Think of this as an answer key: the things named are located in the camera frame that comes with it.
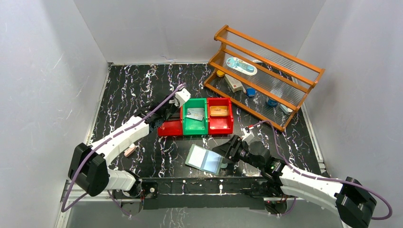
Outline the red bin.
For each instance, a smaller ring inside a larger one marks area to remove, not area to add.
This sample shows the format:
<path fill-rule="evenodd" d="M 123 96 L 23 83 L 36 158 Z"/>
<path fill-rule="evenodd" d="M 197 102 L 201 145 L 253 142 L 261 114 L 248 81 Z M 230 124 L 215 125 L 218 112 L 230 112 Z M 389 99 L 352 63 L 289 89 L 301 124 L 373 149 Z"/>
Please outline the red bin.
<path fill-rule="evenodd" d="M 158 136 L 182 136 L 183 135 L 183 114 L 182 107 L 174 113 L 170 119 L 165 121 L 157 130 Z"/>
<path fill-rule="evenodd" d="M 228 116 L 210 116 L 210 107 L 214 105 L 223 105 L 229 107 Z M 225 97 L 213 97 L 207 98 L 207 111 L 208 111 L 208 134 L 221 135 L 233 133 L 233 114 L 232 103 L 229 98 Z"/>

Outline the green bin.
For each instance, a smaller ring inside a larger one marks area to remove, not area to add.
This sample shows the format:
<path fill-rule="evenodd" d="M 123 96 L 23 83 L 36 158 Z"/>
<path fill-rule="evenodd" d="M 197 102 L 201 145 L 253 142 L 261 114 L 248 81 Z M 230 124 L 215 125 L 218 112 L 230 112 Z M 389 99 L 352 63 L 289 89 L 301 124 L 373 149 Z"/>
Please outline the green bin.
<path fill-rule="evenodd" d="M 191 98 L 184 105 L 182 110 L 182 128 L 184 135 L 207 135 L 208 115 L 207 99 Z"/>

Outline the green card holder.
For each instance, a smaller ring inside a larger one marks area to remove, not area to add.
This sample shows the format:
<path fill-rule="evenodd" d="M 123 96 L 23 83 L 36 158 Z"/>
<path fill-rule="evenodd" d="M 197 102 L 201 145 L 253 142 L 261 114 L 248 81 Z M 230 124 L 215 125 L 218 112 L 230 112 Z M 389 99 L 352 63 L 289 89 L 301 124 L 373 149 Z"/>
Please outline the green card holder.
<path fill-rule="evenodd" d="M 221 169 L 226 169 L 228 166 L 223 159 L 221 155 L 193 144 L 189 149 L 185 164 L 203 172 L 218 175 Z"/>

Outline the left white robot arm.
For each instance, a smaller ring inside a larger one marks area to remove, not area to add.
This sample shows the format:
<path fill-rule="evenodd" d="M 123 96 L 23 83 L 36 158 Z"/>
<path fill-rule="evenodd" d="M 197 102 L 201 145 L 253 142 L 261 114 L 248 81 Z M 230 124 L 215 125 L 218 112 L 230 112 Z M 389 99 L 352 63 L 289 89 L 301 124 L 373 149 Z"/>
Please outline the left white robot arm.
<path fill-rule="evenodd" d="M 74 149 L 68 176 L 86 194 L 94 197 L 105 190 L 122 190 L 131 197 L 138 197 L 143 180 L 129 170 L 112 170 L 111 162 L 136 141 L 162 126 L 183 106 L 177 98 L 163 104 L 153 113 L 156 102 L 139 108 L 130 119 L 106 137 L 86 145 L 80 143 Z"/>

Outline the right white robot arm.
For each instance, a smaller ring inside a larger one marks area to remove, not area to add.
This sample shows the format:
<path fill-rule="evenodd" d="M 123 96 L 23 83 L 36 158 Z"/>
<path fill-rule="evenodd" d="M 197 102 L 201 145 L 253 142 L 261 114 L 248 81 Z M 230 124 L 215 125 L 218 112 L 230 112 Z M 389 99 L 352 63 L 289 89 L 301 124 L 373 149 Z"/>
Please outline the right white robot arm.
<path fill-rule="evenodd" d="M 273 157 L 262 142 L 246 143 L 234 135 L 213 152 L 231 162 L 243 161 L 260 170 L 273 195 L 290 195 L 315 203 L 335 214 L 351 228 L 367 228 L 376 200 L 348 177 L 344 183 L 289 167 L 283 159 Z"/>

